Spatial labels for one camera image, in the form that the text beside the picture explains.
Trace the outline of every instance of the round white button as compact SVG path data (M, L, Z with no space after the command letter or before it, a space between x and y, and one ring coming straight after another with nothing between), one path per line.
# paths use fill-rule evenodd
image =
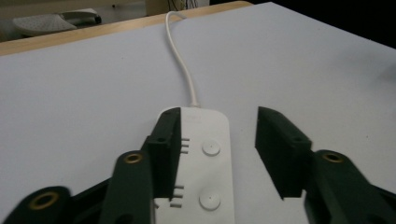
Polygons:
M220 196L213 189L204 189L199 195L199 204L207 211L215 211L220 206Z
M214 157L220 153L220 145L215 140L207 140L202 143L202 151L206 156Z

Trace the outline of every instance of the wooden table edge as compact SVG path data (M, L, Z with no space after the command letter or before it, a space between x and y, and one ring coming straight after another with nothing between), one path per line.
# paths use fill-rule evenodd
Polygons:
M249 2L235 1L218 4L209 7L198 7L182 11L187 17L199 17L217 12L251 6ZM53 35L42 35L25 39L13 40L0 43L0 56L20 53L32 49L43 49L46 47L62 45L82 39L88 39L100 35L109 35L117 32L143 28L150 25L164 23L165 14L139 18L130 21L120 21L110 24L98 25L74 31L61 32Z

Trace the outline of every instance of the white cable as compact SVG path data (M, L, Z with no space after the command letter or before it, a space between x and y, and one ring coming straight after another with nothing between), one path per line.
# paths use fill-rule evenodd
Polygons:
M181 19L186 19L187 17L179 12L175 12L175 11L170 11L166 14L166 19L165 19L165 27L166 27L166 33L168 36L168 40L169 40L169 44L171 46L171 49L177 59L178 64L180 65L181 69L183 70L183 74L184 77L187 79L187 83L189 85L189 89L190 89L190 96L191 96L191 107L200 107L198 100L197 100L197 96L196 96L196 92L195 92L195 88L194 88L194 83L192 81L191 78L191 74L189 69L187 68L186 64L184 64L183 59L181 58L180 54L177 51L177 48L173 42L172 36L171 36L171 32L169 29L169 18L171 16L179 16Z

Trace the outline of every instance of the white power strip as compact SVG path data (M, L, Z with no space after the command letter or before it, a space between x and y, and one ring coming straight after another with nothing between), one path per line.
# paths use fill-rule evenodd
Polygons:
M156 199L157 224L234 224L230 126L218 111L181 107L174 198Z

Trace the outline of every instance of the dark background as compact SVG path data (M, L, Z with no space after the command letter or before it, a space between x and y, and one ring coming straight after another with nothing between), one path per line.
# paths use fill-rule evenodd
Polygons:
M252 4L274 2L310 18L396 49L396 6L392 0L247 1ZM210 5L226 2L231 1L210 0Z

